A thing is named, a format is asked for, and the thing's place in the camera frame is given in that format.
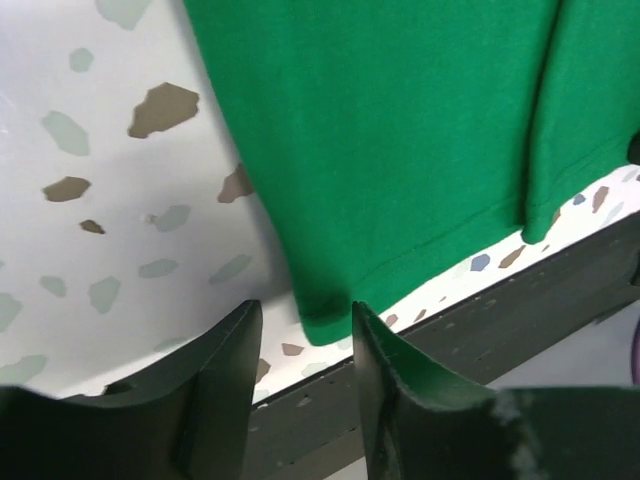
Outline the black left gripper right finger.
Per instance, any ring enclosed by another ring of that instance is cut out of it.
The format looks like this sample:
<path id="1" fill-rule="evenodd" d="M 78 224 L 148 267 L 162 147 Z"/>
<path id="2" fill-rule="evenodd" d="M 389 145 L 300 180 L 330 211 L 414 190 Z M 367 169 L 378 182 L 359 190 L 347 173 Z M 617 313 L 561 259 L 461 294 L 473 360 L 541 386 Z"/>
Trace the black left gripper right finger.
<path id="1" fill-rule="evenodd" d="M 639 391 L 494 390 L 449 370 L 352 306 L 353 358 L 372 479 L 635 479 Z"/>

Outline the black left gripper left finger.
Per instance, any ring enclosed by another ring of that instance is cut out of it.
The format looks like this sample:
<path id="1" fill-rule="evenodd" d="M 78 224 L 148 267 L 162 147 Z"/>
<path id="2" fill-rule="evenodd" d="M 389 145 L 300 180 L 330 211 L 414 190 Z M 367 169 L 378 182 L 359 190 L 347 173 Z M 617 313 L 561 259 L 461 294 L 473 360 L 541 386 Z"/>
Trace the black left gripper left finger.
<path id="1" fill-rule="evenodd" d="M 2 387 L 2 478 L 240 478 L 262 320 L 245 301 L 99 396 Z"/>

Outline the green t-shirt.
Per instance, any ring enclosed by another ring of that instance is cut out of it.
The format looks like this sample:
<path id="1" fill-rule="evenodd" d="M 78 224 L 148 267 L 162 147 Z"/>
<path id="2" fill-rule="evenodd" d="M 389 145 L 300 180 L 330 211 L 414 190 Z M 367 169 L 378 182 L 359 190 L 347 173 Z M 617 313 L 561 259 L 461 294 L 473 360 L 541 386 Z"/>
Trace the green t-shirt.
<path id="1" fill-rule="evenodd" d="M 351 331 L 623 166 L 635 1 L 189 1 L 308 341 Z"/>

